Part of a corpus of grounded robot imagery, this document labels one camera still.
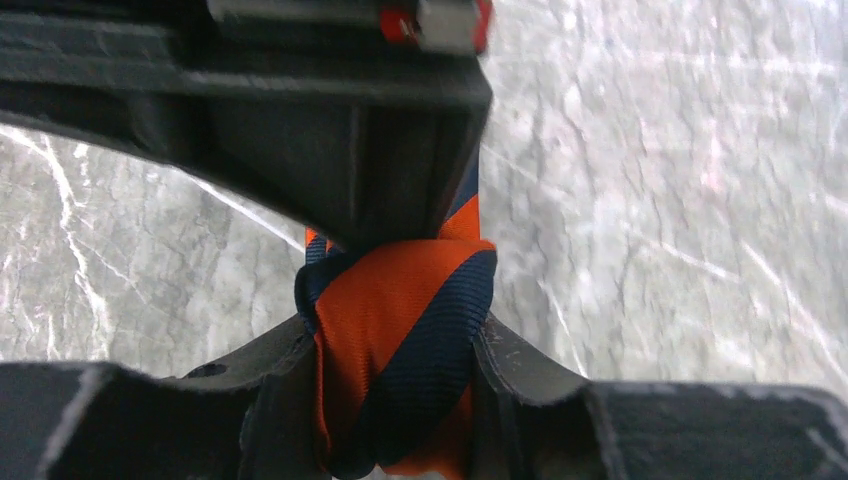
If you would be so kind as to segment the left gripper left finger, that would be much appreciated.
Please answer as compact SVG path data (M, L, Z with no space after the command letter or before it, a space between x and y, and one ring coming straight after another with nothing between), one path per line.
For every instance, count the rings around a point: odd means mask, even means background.
M5 479L319 479L314 345L293 317L183 377L1 366Z

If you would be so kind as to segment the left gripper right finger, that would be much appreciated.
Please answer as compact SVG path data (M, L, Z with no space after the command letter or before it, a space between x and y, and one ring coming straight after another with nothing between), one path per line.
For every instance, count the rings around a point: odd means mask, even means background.
M847 475L847 408L819 389L590 380L495 318L474 352L474 479Z

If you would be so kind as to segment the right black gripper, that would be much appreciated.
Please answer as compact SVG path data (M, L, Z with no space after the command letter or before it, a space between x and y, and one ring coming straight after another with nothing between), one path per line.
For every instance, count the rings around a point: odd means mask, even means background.
M492 99L490 14L487 1L5 1L1 119L177 168L345 247L432 238Z

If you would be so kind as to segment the orange navy striped tie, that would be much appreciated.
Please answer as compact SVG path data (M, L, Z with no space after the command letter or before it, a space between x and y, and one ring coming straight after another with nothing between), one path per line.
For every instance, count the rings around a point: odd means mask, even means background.
M481 236L479 167L434 239L345 251L313 230L295 300L315 343L315 449L338 479L467 476L473 341L497 254Z

